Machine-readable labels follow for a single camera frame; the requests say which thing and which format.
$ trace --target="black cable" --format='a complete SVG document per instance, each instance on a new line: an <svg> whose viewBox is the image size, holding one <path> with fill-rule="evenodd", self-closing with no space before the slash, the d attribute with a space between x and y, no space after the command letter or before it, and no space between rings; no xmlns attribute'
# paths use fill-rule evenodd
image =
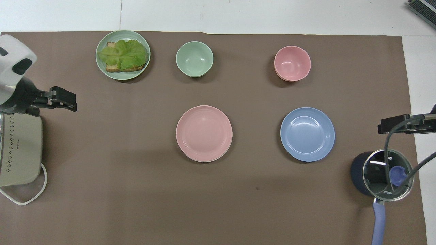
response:
<svg viewBox="0 0 436 245"><path fill-rule="evenodd" d="M385 147L384 147L384 154L385 154L385 172L386 172L386 180L388 181L388 184L391 185L391 189L394 190L394 187L392 186L392 183L390 181L390 177L389 177L389 166L388 166L388 144L389 144L389 139L391 138L391 136L402 126L407 125L410 122L413 121L419 121L419 120L424 120L426 117L423 115L419 115L419 116L415 116L413 118L409 118L406 119L400 123L398 123L397 125L395 125L388 133L388 136L386 137L386 141L385 141Z"/></svg>
<svg viewBox="0 0 436 245"><path fill-rule="evenodd" d="M436 152L434 152L433 154L431 154L430 156L426 157L424 160L422 160L422 162L420 162L412 171L410 171L410 173L407 175L407 177L403 180L403 182L401 182L401 184L398 186L397 189L395 189L392 193L398 194L400 189L404 186L406 186L405 184L413 177L413 175L416 174L416 172L418 172L418 170L420 168L422 168L426 163L428 163L429 161L431 161L433 158L436 157Z"/></svg>

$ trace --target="sandwich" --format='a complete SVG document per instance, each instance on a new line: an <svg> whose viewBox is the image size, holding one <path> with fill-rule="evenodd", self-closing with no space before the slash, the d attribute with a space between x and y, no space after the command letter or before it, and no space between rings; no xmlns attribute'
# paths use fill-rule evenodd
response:
<svg viewBox="0 0 436 245"><path fill-rule="evenodd" d="M106 63L107 72L140 71L147 60L144 46L136 40L108 42L98 55Z"/></svg>

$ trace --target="pink plate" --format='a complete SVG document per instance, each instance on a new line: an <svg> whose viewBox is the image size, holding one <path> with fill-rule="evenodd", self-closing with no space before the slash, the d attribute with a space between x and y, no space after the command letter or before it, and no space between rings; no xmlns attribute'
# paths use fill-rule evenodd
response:
<svg viewBox="0 0 436 245"><path fill-rule="evenodd" d="M224 155L232 143L233 131L227 116L209 105L189 109L180 118L176 139L186 156L207 163Z"/></svg>

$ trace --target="white power cord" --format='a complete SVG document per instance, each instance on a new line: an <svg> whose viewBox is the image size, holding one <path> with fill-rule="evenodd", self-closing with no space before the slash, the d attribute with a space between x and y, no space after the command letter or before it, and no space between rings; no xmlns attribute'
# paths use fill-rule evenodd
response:
<svg viewBox="0 0 436 245"><path fill-rule="evenodd" d="M44 165L41 163L41 167L42 170L44 171L44 184L42 185L41 190L39 191L38 194L36 194L36 196L34 196L32 199L28 200L27 202L18 202L17 200L13 199L10 195L6 194L6 192L4 192L1 188L0 188L0 192L7 197L9 200L13 201L14 203L18 204L18 205L26 205L29 204L31 202L33 202L36 198L38 198L41 193L44 191L45 186L47 185L47 171L45 170Z"/></svg>

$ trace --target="blue plate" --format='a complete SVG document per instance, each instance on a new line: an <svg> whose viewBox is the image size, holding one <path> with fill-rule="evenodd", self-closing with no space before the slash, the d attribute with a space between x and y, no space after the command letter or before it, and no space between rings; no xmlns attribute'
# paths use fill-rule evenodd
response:
<svg viewBox="0 0 436 245"><path fill-rule="evenodd" d="M301 107L291 111L280 127L280 138L286 151L298 160L318 161L334 145L334 127L324 112Z"/></svg>

